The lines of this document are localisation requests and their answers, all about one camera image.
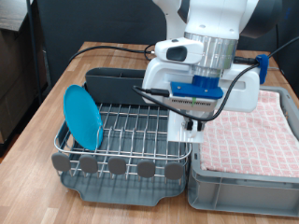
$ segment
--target blue plate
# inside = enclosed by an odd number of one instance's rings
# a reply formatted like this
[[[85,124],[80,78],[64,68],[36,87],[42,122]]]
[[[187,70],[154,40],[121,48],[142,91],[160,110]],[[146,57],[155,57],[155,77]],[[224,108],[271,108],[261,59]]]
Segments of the blue plate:
[[[97,145],[97,132],[103,125],[101,115],[91,95],[82,87],[72,85],[65,91],[64,116],[69,131],[79,144],[89,150],[101,145],[103,129]]]

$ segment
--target blue gripper part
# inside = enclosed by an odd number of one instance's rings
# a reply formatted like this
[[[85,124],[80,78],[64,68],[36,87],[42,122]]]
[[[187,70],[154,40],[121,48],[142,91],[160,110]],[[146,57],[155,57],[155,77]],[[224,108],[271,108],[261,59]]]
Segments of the blue gripper part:
[[[260,72],[260,84],[264,84],[265,78],[267,77],[268,67],[269,67],[269,58],[265,54],[260,54],[256,56],[256,61],[260,63],[259,68],[261,68]]]

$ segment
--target metal wire grid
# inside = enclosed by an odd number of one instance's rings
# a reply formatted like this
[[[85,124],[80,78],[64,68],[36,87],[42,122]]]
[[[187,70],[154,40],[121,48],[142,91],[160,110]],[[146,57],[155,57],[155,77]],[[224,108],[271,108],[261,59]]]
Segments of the metal wire grid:
[[[144,159],[155,163],[154,176],[159,177],[164,177],[164,167],[168,162],[175,161],[183,165],[187,163],[192,145],[167,142],[167,110],[157,106],[101,104],[99,111],[103,121],[104,137],[101,146],[95,151],[83,148],[76,141],[72,147],[65,144],[68,150],[60,148],[56,143],[57,138],[61,136],[57,134],[55,137],[54,144],[58,150],[70,154],[71,175],[81,171],[79,157],[86,154],[94,156],[100,165],[98,177],[110,174],[107,161],[112,156],[125,159],[126,179],[129,175],[137,175],[136,166]],[[68,132],[63,142],[67,142],[69,135]]]

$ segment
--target gray storage container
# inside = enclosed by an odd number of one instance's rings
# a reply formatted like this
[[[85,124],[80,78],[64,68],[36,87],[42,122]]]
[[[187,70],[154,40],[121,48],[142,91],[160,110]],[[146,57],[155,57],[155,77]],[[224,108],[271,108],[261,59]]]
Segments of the gray storage container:
[[[283,113],[299,137],[299,113],[283,88],[261,87],[280,94]],[[299,178],[203,171],[198,146],[192,147],[188,201],[196,209],[298,217]]]

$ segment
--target pink checkered cloth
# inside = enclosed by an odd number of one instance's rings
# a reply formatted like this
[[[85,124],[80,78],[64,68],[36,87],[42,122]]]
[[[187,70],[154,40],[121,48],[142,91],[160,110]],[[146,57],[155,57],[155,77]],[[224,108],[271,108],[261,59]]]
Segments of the pink checkered cloth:
[[[299,177],[299,143],[276,92],[260,91],[251,113],[223,111],[208,122],[200,151],[202,170]]]

